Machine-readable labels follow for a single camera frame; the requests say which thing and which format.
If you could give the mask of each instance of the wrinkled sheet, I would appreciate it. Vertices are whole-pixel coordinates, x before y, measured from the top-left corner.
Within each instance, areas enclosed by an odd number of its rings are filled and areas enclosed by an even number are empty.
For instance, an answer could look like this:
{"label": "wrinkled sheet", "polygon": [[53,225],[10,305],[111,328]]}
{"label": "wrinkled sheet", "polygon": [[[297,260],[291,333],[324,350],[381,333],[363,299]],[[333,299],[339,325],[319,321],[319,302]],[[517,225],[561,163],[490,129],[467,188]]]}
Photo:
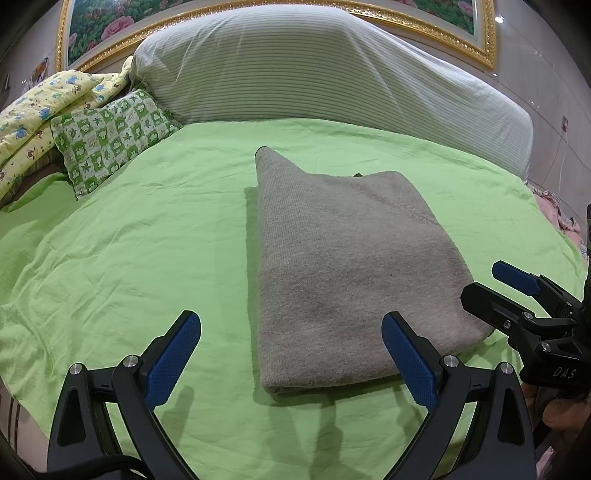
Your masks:
{"label": "wrinkled sheet", "polygon": [[[192,309],[201,341],[156,414],[199,478],[381,479],[393,466],[426,412],[399,378],[283,398],[259,385],[253,157],[262,145],[311,173],[399,171],[474,279],[538,314],[492,278],[495,261],[582,293],[579,252],[519,178],[488,161],[321,120],[187,125],[80,201],[55,174],[0,211],[0,377],[46,434],[71,364],[116,365]],[[519,366],[497,333],[462,358]]]}

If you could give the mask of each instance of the wall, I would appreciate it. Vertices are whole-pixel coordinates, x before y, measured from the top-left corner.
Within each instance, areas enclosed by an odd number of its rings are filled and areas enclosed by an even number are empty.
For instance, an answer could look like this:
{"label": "wall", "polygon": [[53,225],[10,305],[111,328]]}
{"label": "wall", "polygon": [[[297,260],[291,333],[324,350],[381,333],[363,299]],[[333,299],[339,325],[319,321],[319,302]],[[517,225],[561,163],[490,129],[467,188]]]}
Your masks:
{"label": "wall", "polygon": [[43,15],[0,63],[0,79],[4,81],[8,72],[11,75],[10,93],[0,108],[19,97],[22,92],[21,82],[31,76],[33,69],[43,58],[49,57],[48,74],[56,72],[56,39],[61,4],[62,0]]}
{"label": "wall", "polygon": [[[50,57],[54,69],[60,8],[61,2],[0,64],[0,79],[6,71],[12,72],[11,99],[20,93],[20,80],[43,57]],[[496,0],[496,12],[505,21],[496,25],[499,55],[494,72],[481,72],[435,48],[420,47],[480,77],[526,109],[534,126],[530,179],[557,192],[564,158],[562,207],[584,225],[586,206],[591,203],[591,89],[554,31],[524,1]],[[561,138],[563,115],[569,120],[568,145]]]}

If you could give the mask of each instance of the screw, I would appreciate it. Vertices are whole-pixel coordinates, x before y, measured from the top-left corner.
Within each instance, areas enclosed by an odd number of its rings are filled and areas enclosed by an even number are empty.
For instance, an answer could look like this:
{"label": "screw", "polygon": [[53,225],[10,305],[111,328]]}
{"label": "screw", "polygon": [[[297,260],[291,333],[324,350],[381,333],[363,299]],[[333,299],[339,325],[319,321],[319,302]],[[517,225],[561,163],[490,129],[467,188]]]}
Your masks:
{"label": "screw", "polygon": [[74,364],[70,367],[70,375],[78,375],[82,372],[82,364]]}
{"label": "screw", "polygon": [[460,364],[460,361],[457,359],[456,356],[446,355],[443,357],[443,363],[446,364],[448,367],[454,368]]}
{"label": "screw", "polygon": [[507,362],[503,362],[501,363],[501,372],[510,375],[511,373],[513,373],[513,366],[511,364],[508,364]]}
{"label": "screw", "polygon": [[125,368],[132,368],[135,367],[139,362],[139,358],[137,355],[128,355],[123,359],[123,366]]}

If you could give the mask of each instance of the folded towel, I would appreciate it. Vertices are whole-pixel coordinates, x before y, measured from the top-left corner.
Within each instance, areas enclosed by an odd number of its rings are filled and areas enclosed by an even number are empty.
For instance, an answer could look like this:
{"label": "folded towel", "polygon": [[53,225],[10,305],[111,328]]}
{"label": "folded towel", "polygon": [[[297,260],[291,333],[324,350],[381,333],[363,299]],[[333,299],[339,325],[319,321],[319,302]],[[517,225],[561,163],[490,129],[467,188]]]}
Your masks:
{"label": "folded towel", "polygon": [[267,147],[255,155],[261,243],[261,385],[270,393],[394,375],[381,338],[398,310],[440,353],[492,329],[462,309],[472,276],[400,173],[308,174]]}

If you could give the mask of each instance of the pink cloth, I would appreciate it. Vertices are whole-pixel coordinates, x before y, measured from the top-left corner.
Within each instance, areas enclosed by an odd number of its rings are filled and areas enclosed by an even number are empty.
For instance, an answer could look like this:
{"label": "pink cloth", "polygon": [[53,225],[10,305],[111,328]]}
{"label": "pink cloth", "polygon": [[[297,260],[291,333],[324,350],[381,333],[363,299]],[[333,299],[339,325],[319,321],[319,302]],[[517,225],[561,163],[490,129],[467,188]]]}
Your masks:
{"label": "pink cloth", "polygon": [[577,249],[581,252],[583,259],[589,262],[589,256],[587,248],[583,238],[579,235],[581,227],[575,219],[566,219],[560,212],[560,207],[554,200],[552,195],[534,194],[535,201],[538,202],[538,207],[548,221],[556,228],[559,232],[562,232],[567,236],[572,243],[575,244]]}

